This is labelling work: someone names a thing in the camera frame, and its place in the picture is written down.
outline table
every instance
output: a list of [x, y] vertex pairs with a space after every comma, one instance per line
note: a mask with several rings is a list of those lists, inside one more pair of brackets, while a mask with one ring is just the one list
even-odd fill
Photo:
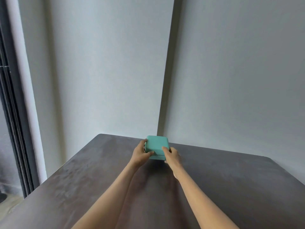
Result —
[[[0, 222], [70, 229], [111, 185], [140, 139], [99, 134]], [[240, 228], [305, 228], [305, 185], [267, 157], [172, 144], [199, 187]], [[132, 179], [116, 228], [199, 228], [168, 165]]]

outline floor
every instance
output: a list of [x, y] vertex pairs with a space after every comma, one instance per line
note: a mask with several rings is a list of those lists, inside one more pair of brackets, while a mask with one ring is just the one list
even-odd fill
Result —
[[21, 196], [8, 194], [6, 200], [0, 203], [0, 220], [12, 212], [15, 207], [22, 202], [22, 200], [23, 197]]

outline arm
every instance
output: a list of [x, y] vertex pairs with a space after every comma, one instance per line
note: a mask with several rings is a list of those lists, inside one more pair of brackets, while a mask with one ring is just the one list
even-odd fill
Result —
[[173, 170], [174, 176], [180, 182], [200, 228], [238, 229], [231, 219], [202, 192], [184, 170], [178, 151], [173, 147], [170, 148], [171, 152], [166, 147], [162, 147], [162, 149], [166, 157], [166, 163], [169, 164], [170, 168]]
[[146, 139], [139, 143], [120, 175], [72, 229], [115, 228], [133, 175], [154, 153], [144, 152], [145, 142]]

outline teal box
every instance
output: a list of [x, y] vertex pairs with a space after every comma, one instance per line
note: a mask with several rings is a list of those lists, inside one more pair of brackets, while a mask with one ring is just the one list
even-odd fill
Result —
[[170, 149], [168, 144], [168, 138], [164, 136], [147, 136], [147, 142], [145, 143], [145, 152], [154, 151], [155, 154], [150, 156], [150, 159], [163, 160], [166, 158], [162, 150], [162, 146]]

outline hand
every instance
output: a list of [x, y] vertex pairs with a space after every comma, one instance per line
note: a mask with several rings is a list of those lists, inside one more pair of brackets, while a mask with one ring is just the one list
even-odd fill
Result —
[[183, 168], [182, 163], [181, 163], [180, 154], [174, 147], [170, 148], [171, 152], [168, 150], [168, 148], [166, 148], [164, 146], [162, 146], [162, 150], [166, 157], [165, 163], [167, 163], [170, 166], [170, 168], [173, 171], [173, 175], [175, 176], [175, 178], [177, 178], [175, 173], [177, 172], [178, 169]]
[[148, 158], [154, 154], [153, 151], [145, 153], [144, 145], [147, 142], [147, 139], [141, 140], [138, 146], [134, 149], [130, 162], [136, 168], [139, 168], [145, 162], [147, 162]]

